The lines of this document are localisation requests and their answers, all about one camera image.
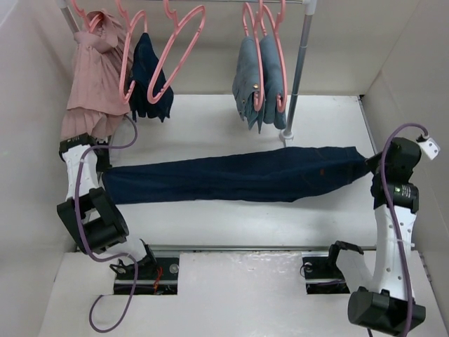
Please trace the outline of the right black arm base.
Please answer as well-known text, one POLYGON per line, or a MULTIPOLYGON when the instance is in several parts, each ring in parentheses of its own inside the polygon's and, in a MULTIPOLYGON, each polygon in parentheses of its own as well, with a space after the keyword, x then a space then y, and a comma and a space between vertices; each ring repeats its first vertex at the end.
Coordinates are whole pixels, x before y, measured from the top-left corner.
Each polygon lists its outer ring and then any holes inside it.
POLYGON ((327 256, 303 256, 300 274, 308 295, 349 294, 341 271, 329 265, 327 256))

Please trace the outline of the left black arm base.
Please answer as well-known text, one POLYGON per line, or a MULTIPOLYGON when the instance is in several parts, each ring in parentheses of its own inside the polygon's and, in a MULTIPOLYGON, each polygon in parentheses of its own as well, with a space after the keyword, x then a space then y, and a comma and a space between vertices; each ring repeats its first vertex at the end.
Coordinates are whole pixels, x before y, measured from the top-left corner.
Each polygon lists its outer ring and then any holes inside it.
MULTIPOLYGON (((138 278, 134 294, 138 295, 177 295, 179 275, 178 257, 143 258, 138 262, 138 278)), ((128 295, 133 286, 135 266, 125 264, 121 259, 109 268, 115 273, 114 295, 128 295)))

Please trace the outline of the dark blue denim trousers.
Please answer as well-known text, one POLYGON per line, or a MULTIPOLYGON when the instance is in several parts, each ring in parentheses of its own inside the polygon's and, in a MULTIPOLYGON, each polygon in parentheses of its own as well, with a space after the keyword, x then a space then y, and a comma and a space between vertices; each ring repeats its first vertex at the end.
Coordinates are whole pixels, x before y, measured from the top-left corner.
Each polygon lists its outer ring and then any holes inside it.
POLYGON ((102 176, 116 204, 194 200, 293 202, 327 194, 369 172, 355 147, 265 152, 111 168, 102 176))

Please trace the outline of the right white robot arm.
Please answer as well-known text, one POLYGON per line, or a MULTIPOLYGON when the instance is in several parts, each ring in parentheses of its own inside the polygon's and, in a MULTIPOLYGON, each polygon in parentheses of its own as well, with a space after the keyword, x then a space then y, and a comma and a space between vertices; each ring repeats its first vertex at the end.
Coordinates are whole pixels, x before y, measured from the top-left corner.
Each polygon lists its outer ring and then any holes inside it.
POLYGON ((394 138, 385 160, 379 154, 367 160, 373 172, 370 193, 377 223, 375 269, 368 269, 360 246, 342 241, 332 244, 324 259, 326 272, 343 275, 349 289, 349 321, 390 336, 404 336, 426 318, 403 269, 419 209, 418 188, 409 180, 421 156, 418 144, 394 138))

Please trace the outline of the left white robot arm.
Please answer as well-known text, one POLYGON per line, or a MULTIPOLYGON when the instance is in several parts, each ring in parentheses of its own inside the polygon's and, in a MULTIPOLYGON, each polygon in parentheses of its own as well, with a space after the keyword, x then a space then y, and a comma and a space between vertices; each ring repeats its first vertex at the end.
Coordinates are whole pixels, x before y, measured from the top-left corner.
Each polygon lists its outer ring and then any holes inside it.
POLYGON ((99 186, 99 173, 110 167, 108 143, 98 143, 88 133, 63 140, 59 154, 67 165, 66 201, 57 205, 57 213, 76 245, 96 262, 99 255, 117 244, 125 244, 129 235, 124 217, 99 186))

